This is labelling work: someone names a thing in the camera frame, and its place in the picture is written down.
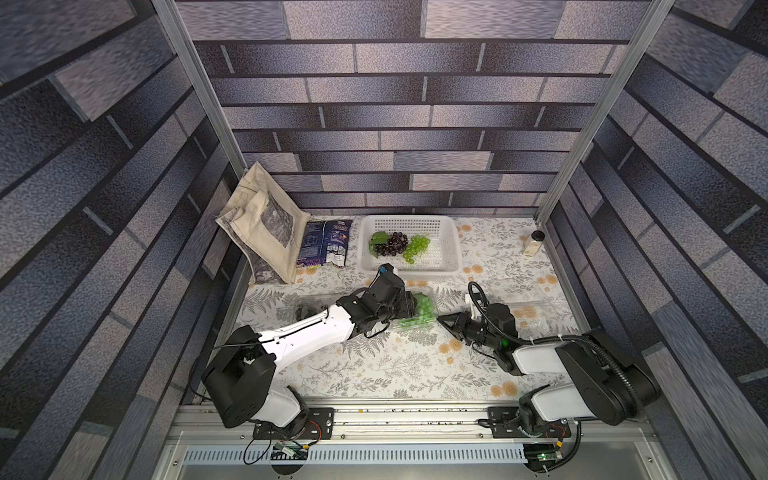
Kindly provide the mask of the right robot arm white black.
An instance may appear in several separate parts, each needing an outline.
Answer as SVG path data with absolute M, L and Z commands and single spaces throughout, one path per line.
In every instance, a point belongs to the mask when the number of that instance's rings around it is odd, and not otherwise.
M 544 385 L 523 394 L 513 413 L 490 414 L 483 423 L 496 432 L 562 439 L 570 435 L 569 419 L 619 425 L 642 416 L 645 407 L 662 395 L 649 369 L 601 329 L 525 340 L 518 335 L 507 305 L 481 305 L 475 311 L 476 315 L 442 315 L 437 322 L 513 376 L 565 376 L 561 385 Z

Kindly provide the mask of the clear plastic clamshell container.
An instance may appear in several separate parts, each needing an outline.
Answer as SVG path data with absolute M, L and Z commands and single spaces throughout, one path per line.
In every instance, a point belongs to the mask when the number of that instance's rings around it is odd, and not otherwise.
M 336 305 L 337 296 L 319 295 L 303 296 L 298 299 L 294 308 L 296 321 L 311 320 L 313 322 L 334 321 L 339 316 L 340 308 Z

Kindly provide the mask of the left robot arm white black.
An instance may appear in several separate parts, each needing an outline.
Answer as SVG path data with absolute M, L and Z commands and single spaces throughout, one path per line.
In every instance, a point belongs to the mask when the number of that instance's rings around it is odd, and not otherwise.
M 319 313 L 291 325 L 261 332 L 241 327 L 214 348 L 202 373 L 224 427 L 255 423 L 268 435 L 295 438 L 311 420 L 310 409 L 298 391 L 273 385 L 275 376 L 304 357 L 358 336 L 374 337 L 378 324 L 417 316 L 419 298 L 389 264 L 373 282 L 340 297 Z

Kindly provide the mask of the dark blue grape bunch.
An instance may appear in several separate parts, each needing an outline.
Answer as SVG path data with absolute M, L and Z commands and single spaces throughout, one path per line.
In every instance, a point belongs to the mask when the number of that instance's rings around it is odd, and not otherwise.
M 295 310 L 295 319 L 297 321 L 302 321 L 302 320 L 305 320 L 307 318 L 313 317 L 313 316 L 323 312 L 324 310 L 325 310 L 324 306 L 314 307 L 314 306 L 310 306 L 310 305 L 300 304 L 300 305 L 297 306 L 297 308 Z

